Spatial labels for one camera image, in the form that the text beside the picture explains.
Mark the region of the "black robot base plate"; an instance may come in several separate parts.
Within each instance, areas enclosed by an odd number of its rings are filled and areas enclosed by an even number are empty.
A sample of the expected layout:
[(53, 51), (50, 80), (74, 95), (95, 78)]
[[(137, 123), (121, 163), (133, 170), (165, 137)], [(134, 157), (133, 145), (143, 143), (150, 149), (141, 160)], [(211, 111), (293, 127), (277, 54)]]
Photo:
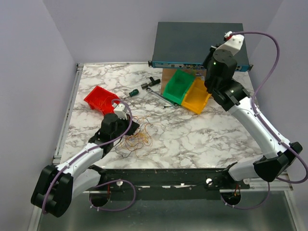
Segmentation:
[(261, 179), (232, 181), (221, 168), (102, 169), (91, 166), (101, 178), (98, 188), (90, 188), (95, 205), (107, 201), (135, 200), (219, 200), (221, 195), (265, 191)]

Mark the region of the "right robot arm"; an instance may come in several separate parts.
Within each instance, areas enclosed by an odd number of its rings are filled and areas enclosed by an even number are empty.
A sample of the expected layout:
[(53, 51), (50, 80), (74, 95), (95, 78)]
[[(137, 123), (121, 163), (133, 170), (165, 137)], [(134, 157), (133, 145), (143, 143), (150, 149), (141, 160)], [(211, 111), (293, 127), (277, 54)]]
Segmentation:
[(292, 164), (303, 147), (279, 134), (256, 109), (247, 89), (233, 79), (237, 62), (230, 51), (212, 46), (203, 66), (206, 68), (207, 92), (245, 127), (263, 154), (260, 159), (229, 165), (221, 177), (222, 185), (231, 189), (248, 178), (274, 181)]

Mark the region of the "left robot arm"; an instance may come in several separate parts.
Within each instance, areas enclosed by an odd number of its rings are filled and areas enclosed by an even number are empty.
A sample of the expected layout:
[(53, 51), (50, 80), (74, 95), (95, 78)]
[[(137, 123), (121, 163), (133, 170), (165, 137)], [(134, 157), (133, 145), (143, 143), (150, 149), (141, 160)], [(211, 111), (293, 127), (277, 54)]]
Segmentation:
[(31, 204), (58, 218), (66, 212), (74, 197), (92, 187), (102, 190), (107, 179), (96, 170), (94, 163), (113, 149), (116, 140), (133, 135), (139, 127), (131, 117), (121, 119), (114, 113), (106, 114), (101, 127), (82, 151), (57, 166), (43, 168)]

